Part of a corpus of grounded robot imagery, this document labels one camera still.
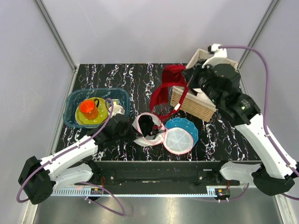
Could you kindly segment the red bra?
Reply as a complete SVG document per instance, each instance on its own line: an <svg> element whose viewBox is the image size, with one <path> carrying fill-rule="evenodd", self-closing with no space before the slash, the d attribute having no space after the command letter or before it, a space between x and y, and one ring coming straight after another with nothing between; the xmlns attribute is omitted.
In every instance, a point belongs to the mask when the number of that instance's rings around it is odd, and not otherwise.
<svg viewBox="0 0 299 224"><path fill-rule="evenodd" d="M162 84L151 95L149 104L151 112L153 113L155 106L168 103L169 88L179 86L184 87L184 91L174 109L167 115L156 114L156 116L162 121L177 113L190 89L189 85L193 81L193 77L193 72L183 65L166 66L162 72Z"/></svg>

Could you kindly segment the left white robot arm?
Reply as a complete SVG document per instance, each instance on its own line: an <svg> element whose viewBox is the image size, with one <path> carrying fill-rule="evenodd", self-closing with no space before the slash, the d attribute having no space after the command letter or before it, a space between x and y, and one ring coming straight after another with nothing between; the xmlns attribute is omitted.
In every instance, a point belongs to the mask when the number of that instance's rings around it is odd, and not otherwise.
<svg viewBox="0 0 299 224"><path fill-rule="evenodd" d="M120 140L129 143L141 136L127 116L116 114L67 148L42 159L30 157L18 179L21 188L17 202L39 204L60 188L80 182L91 185L99 183L100 167L86 158Z"/></svg>

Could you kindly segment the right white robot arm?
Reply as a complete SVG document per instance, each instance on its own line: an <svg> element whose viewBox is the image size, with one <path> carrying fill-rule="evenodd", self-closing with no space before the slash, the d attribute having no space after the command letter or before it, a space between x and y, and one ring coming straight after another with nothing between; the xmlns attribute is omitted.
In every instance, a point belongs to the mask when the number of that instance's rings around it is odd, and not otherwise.
<svg viewBox="0 0 299 224"><path fill-rule="evenodd" d="M261 159L260 164L253 165L222 162L212 173L213 182L218 185L231 180L253 183L268 196L288 192L295 184L298 164L266 130L264 117L255 101L240 91L240 73L230 64L211 66L198 62L184 69L182 74L192 92L201 89Z"/></svg>

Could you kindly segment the white mesh laundry bag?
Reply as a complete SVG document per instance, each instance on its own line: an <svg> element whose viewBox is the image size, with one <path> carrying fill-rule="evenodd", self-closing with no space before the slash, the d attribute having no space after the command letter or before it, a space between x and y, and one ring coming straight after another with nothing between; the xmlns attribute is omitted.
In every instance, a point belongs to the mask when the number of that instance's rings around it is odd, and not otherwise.
<svg viewBox="0 0 299 224"><path fill-rule="evenodd" d="M144 137L141 133L138 120L141 115L149 115L153 118L154 123L157 126L160 126L163 130L165 130L164 133L160 133L157 135L155 139L152 139L152 137L147 136ZM152 113L142 113L136 117L136 119L133 122L133 127L142 135L140 138L135 140L135 143L137 145L148 147L148 146L156 146L159 144L163 144L163 146L172 154L186 154L190 152L193 148L193 138L192 136L185 131L184 129L175 127L172 129L167 129L165 124L162 123L162 121L154 114Z"/></svg>

